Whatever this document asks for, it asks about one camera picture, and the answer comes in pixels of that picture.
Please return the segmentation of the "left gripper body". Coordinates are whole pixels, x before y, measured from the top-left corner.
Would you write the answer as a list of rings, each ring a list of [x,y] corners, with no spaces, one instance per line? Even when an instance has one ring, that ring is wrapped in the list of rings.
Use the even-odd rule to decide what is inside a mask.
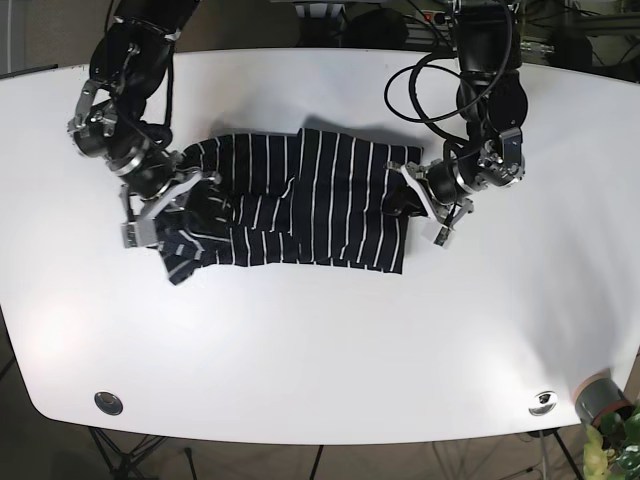
[[[455,201],[471,200],[472,195],[490,186],[512,186],[525,174],[522,143],[522,131],[515,127],[484,140],[478,148],[460,157],[446,153],[427,166],[431,191],[441,204],[451,209]],[[423,235],[435,244],[440,224],[427,220]]]

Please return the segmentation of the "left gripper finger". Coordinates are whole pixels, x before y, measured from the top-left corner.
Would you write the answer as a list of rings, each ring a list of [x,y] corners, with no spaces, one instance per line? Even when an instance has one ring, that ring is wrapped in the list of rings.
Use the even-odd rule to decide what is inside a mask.
[[[405,181],[401,211],[410,216],[424,216],[431,222],[445,226],[450,209],[441,204],[431,191],[428,172],[427,166],[414,162],[400,167],[400,174]]]
[[[472,214],[473,212],[474,203],[472,200],[465,198],[455,201],[449,213],[440,221],[440,229],[435,238],[435,244],[439,247],[447,247],[455,233],[456,224],[459,223],[465,215]]]

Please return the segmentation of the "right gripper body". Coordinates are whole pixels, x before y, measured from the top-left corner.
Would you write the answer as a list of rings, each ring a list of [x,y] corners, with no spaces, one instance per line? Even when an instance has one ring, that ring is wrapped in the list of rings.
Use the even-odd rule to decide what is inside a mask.
[[[137,140],[115,156],[105,156],[109,170],[122,181],[119,197],[126,215],[121,226],[125,247],[156,247],[159,215],[185,210],[190,191],[198,183],[222,182],[217,171],[206,172],[201,167],[180,169],[178,163],[182,159],[181,153],[168,153],[151,140]]]

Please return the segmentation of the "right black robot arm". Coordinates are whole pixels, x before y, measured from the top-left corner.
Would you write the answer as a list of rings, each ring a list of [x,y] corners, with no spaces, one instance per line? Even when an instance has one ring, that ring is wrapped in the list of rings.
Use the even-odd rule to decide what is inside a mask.
[[[196,1],[119,1],[108,8],[67,132],[78,151],[101,158],[121,182],[128,248],[158,245],[157,218],[185,206],[203,180],[180,167],[173,141],[176,42]]]

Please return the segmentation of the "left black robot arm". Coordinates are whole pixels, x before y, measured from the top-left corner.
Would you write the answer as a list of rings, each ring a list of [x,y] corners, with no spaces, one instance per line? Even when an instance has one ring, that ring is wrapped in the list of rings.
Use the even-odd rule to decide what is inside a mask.
[[[441,158],[428,165],[389,161],[403,186],[391,215],[424,217],[426,236],[449,243],[455,225],[474,210],[472,195],[490,186],[510,187],[525,174],[522,126],[528,99],[520,83],[521,42],[510,1],[454,1],[446,15],[454,51],[434,51],[406,68],[413,122],[443,139]],[[455,110],[430,116],[418,97],[418,79],[448,56],[457,59]]]

